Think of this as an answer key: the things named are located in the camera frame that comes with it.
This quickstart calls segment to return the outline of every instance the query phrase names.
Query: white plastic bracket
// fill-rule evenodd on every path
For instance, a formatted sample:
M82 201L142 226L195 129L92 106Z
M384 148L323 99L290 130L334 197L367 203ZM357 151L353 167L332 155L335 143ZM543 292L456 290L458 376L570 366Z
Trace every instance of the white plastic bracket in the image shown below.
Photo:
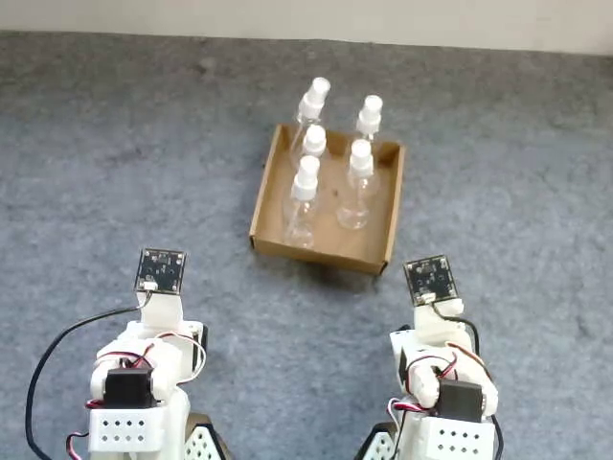
M419 423L414 456L419 460L491 460L494 426L425 417Z
M197 426L185 443L185 460L222 460L224 457L217 449L211 430L207 426Z
M369 445L364 460L392 460L394 458L394 440L385 431L378 432Z
M96 409L89 418L92 452L155 452L165 440L165 407Z

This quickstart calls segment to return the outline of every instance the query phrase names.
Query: cardboard tray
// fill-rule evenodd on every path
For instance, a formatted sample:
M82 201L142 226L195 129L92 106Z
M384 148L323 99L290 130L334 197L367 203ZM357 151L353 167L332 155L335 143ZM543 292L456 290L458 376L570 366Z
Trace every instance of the cardboard tray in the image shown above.
M312 249L303 249L283 242L282 204L294 176L287 155L290 132L288 125L278 125L275 129L249 231L252 246L262 254L381 274L394 248L405 148L394 142L377 146L375 167L381 187L372 214L365 228L348 230L338 224L334 211L338 204L335 184L346 180L347 159L343 155L350 137L342 132L327 131L331 160L323 163L320 169L318 196L321 207L315 221L315 244Z

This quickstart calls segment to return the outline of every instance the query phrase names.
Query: white pump cap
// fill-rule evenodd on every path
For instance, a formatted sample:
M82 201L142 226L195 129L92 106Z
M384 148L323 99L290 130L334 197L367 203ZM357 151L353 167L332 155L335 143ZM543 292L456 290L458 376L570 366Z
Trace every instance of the white pump cap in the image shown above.
M383 100L371 94L364 100L364 106L360 110L357 116L357 123L355 129L362 134L375 134L379 131L381 125L381 108L383 107Z
M371 143L357 139L352 143L352 156L349 159L350 172L357 177L369 177L375 171Z
M329 92L329 81L323 77L317 77L313 79L313 83L303 96L300 104L298 105L298 111L305 118L316 119L319 118L324 103L326 102L326 96Z
M311 201L317 194L317 173L319 159L305 155L300 159L300 167L294 176L291 186L291 196L300 201Z
M326 130L319 125L311 125L303 139L303 155L320 157L326 149Z

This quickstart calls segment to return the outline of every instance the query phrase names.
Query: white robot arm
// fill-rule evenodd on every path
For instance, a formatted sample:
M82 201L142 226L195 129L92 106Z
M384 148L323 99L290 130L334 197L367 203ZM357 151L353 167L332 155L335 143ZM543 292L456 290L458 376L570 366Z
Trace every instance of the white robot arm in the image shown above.
M26 438L42 460L51 460L34 440L34 389L57 344L71 331L112 315L139 311L123 333L101 348L90 380L92 399L88 437L91 460L228 460L230 455L206 416L190 413L180 385L198 377L206 362L207 328L183 319L180 290L187 255L144 249L135 290L138 308L112 310L87 318L62 332L34 371L26 403Z
M356 460L499 460L498 391L478 356L445 256L404 266L415 304L414 329L390 334L402 399L388 403ZM498 450L494 453L498 437Z

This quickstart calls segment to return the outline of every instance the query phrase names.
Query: white wire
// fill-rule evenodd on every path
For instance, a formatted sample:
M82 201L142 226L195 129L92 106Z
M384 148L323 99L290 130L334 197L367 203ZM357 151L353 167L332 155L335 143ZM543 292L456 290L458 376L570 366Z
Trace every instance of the white wire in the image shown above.
M398 398L391 398L387 403L387 410L386 410L388 415L392 418L392 421L394 421L394 425L396 426L396 433L400 431L400 424L398 423L398 419L396 418L396 415L394 415L393 405L394 403L398 403L399 401L400 400Z
M164 338L165 335L173 335L177 338L180 338L182 340L187 340L188 342L191 342L193 345L195 345L198 348L198 351L200 352L200 365L198 365L198 367L195 369L195 371L193 371L193 374L191 377L188 377L187 379L183 379L180 380L179 383L188 383L189 381L195 380L198 378L198 376L200 375L200 373L202 372L202 369L204 369L204 365L207 362L207 352L204 349L204 347L202 345L200 345L200 343L198 343L197 340L188 337L186 335L181 335L180 333L176 333L175 331L167 331L165 333L159 333L158 335L156 335L154 338Z

